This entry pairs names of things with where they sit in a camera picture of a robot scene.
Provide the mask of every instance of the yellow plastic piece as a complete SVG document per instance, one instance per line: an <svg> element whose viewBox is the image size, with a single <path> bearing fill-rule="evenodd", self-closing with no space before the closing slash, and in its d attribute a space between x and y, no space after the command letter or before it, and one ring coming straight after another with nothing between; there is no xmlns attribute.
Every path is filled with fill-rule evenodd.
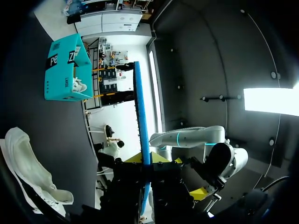
<svg viewBox="0 0 299 224"><path fill-rule="evenodd" d="M131 157L130 159L126 160L125 162L137 162L137 163L142 163L142 154L138 153Z"/></svg>
<svg viewBox="0 0 299 224"><path fill-rule="evenodd" d="M194 197L195 201L202 201L209 195L209 193L202 187L197 190L191 191L190 195Z"/></svg>
<svg viewBox="0 0 299 224"><path fill-rule="evenodd" d="M156 162L170 162L169 160L165 159L164 157L158 155L157 153L152 152L151 153L151 159L153 163Z"/></svg>
<svg viewBox="0 0 299 224"><path fill-rule="evenodd" d="M183 161L181 161L180 158L177 158L177 159L175 160L175 162L177 162L177 163L183 163Z"/></svg>

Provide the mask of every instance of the dark curved wall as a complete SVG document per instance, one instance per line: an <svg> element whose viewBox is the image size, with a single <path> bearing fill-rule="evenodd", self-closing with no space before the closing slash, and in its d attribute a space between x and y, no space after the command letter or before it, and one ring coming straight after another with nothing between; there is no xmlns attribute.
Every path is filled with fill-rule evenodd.
<svg viewBox="0 0 299 224"><path fill-rule="evenodd" d="M199 100L202 96L235 97L243 95L244 88L278 87L277 80L270 76L275 67L267 45L252 20L240 9L249 12L263 31L281 75L280 86L293 87L298 64L282 36L266 18L267 12L262 6L236 0L200 3L174 0L154 24L167 130L176 128L176 121L182 118L188 121L188 126L225 126L225 103L206 103ZM213 36L223 59L227 87ZM170 83L173 86L178 80L185 85L184 91L169 88ZM227 136L232 144L239 143L248 151L250 160L245 169L228 181L221 193L223 200L214 206L213 212L224 209L252 189L260 175L266 172L273 149L269 139L276 136L278 121L278 114L245 111L243 100L228 102ZM287 170L297 144L295 125L298 122L297 117L281 116L272 164L282 173ZM201 158L202 153L196 149L173 150L174 157L182 154ZM185 175L191 189L203 183L191 170L186 170ZM271 178L264 178L262 183Z"/></svg>

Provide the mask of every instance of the black mounting bracket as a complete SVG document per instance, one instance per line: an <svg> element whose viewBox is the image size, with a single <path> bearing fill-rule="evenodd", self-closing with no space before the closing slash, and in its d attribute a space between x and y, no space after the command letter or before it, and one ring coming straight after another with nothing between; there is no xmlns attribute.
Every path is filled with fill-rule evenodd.
<svg viewBox="0 0 299 224"><path fill-rule="evenodd" d="M225 102L226 100L230 100L230 99L242 99L242 96L237 95L236 97L225 97L223 95L219 95L218 97L205 97L205 96L203 96L202 98L200 98L200 100L203 100L205 102L209 102L209 100L221 100L222 102Z"/></svg>

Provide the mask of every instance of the light panel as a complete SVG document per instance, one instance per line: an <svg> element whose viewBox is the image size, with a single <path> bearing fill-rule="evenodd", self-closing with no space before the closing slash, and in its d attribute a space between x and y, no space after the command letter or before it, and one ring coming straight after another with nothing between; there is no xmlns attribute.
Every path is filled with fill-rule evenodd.
<svg viewBox="0 0 299 224"><path fill-rule="evenodd" d="M159 89L158 89L157 74L156 74L153 51L151 51L149 54L149 62L150 62L151 74L152 74L153 85L154 85L158 132L162 133L163 129L162 129L162 119L161 119L160 97L159 97Z"/></svg>
<svg viewBox="0 0 299 224"><path fill-rule="evenodd" d="M298 95L294 89L244 89L245 110L299 116Z"/></svg>

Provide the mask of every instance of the white shoe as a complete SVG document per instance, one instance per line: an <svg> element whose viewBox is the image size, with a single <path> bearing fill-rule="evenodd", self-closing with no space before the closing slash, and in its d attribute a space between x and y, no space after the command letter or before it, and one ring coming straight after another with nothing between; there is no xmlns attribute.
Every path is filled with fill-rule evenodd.
<svg viewBox="0 0 299 224"><path fill-rule="evenodd" d="M58 190L53 184L51 173L35 157L29 136L17 127L10 129L5 136L5 147L2 148L2 152L8 168L19 182L25 199L34 208L34 212L41 213L28 197L18 177L29 184L49 206L65 217L63 204L73 204L73 195L69 191Z"/></svg>
<svg viewBox="0 0 299 224"><path fill-rule="evenodd" d="M73 92L84 92L87 90L87 85L81 82L81 79L73 78Z"/></svg>

